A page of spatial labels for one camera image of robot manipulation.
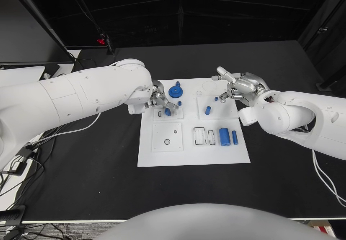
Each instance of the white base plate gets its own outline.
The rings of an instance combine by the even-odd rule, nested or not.
[[[175,105],[178,101],[181,102],[178,109],[183,111],[183,117],[180,119],[171,118],[171,120],[164,118],[164,121],[158,121],[155,114],[158,114],[157,110],[160,110],[161,107],[151,107],[145,110],[145,113],[141,115],[138,168],[249,164],[250,159],[234,101],[227,99],[224,104],[214,101],[214,97],[223,94],[227,89],[227,82],[211,81],[210,78],[178,80],[183,89],[183,96],[174,99],[168,95],[168,90],[175,85],[175,82],[175,80],[164,80],[161,81],[161,84],[164,86],[164,91],[167,92],[165,97],[168,98],[168,101]],[[203,108],[207,104],[210,104],[211,111],[210,115],[204,117],[206,110],[203,110]],[[165,125],[165,128],[154,127],[158,125]],[[165,132],[173,133],[177,125],[181,127],[183,151],[173,151],[173,149],[177,150],[173,147],[160,152],[154,152],[152,146],[155,146],[155,142],[161,144]],[[194,145],[194,128],[204,128],[206,137],[207,131],[213,131],[216,145],[210,145],[209,139],[206,145]],[[227,128],[229,130],[230,146],[220,145],[219,129],[222,128]],[[154,137],[154,133],[157,133],[155,130],[160,132],[158,138]],[[232,131],[236,131],[237,145],[233,145]]]

